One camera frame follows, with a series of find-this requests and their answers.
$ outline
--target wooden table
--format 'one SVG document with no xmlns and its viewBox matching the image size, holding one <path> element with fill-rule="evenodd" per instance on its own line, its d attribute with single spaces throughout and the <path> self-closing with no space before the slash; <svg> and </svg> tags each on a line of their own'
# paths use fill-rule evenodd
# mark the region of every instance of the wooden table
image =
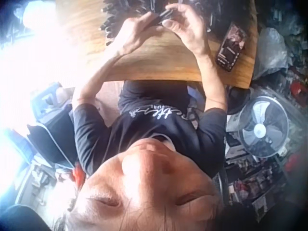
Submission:
<svg viewBox="0 0 308 231">
<path fill-rule="evenodd" d="M 225 84 L 249 88 L 257 50 L 257 17 L 254 0 L 251 0 L 250 37 L 231 72 L 218 68 Z M 89 69 L 94 68 L 105 48 L 105 34 L 98 30 L 106 14 L 100 9 L 102 0 L 56 0 L 57 13 L 72 45 L 80 50 Z M 221 41 L 209 35 L 213 55 Z M 201 81 L 199 69 L 192 53 L 181 40 L 170 32 L 147 40 L 142 47 L 122 58 L 113 68 L 108 81 L 137 79 Z"/>
</svg>

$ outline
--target white fan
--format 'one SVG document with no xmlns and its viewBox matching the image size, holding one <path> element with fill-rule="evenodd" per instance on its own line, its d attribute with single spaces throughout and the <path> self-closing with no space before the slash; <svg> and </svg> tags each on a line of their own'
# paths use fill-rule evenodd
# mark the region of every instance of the white fan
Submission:
<svg viewBox="0 0 308 231">
<path fill-rule="evenodd" d="M 257 97 L 248 102 L 241 112 L 239 123 L 241 121 L 248 121 L 244 126 L 240 125 L 243 128 L 240 131 L 242 143 L 248 152 L 256 156 L 275 154 L 288 133 L 286 112 L 270 97 Z"/>
</svg>

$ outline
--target person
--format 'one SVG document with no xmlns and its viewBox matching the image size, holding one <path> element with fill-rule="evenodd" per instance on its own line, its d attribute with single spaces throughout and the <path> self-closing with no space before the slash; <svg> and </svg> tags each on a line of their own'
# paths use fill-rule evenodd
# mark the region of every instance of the person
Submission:
<svg viewBox="0 0 308 231">
<path fill-rule="evenodd" d="M 67 217 L 71 230 L 204 231 L 221 210 L 211 178 L 224 160 L 225 88 L 203 18 L 189 5 L 166 9 L 177 10 L 182 21 L 147 28 L 156 14 L 128 18 L 105 49 L 101 68 L 75 90 L 77 153 L 88 179 Z M 164 27 L 198 63 L 206 95 L 198 128 L 186 117 L 189 95 L 181 81 L 126 81 L 118 103 L 121 116 L 108 128 L 95 107 L 96 94 L 120 58 Z"/>
</svg>

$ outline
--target t-shirt sleeve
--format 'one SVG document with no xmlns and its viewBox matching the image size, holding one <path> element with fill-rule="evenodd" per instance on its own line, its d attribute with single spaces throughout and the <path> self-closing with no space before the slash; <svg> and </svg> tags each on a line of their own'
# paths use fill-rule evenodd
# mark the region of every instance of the t-shirt sleeve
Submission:
<svg viewBox="0 0 308 231">
<path fill-rule="evenodd" d="M 223 167 L 226 122 L 227 113 L 219 108 L 209 109 L 199 121 L 197 129 L 201 146 L 201 163 L 199 165 L 211 178 Z"/>
<path fill-rule="evenodd" d="M 110 128 L 96 107 L 87 103 L 74 110 L 74 127 L 80 164 L 88 175 L 92 175 L 104 160 Z"/>
</svg>

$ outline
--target smartphone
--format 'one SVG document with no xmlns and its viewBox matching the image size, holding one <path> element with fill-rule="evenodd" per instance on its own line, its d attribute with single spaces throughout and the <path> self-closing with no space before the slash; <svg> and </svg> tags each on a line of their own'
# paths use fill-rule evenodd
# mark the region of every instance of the smartphone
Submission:
<svg viewBox="0 0 308 231">
<path fill-rule="evenodd" d="M 216 56 L 216 63 L 226 71 L 231 71 L 238 59 L 245 42 L 247 34 L 231 23 Z"/>
</svg>

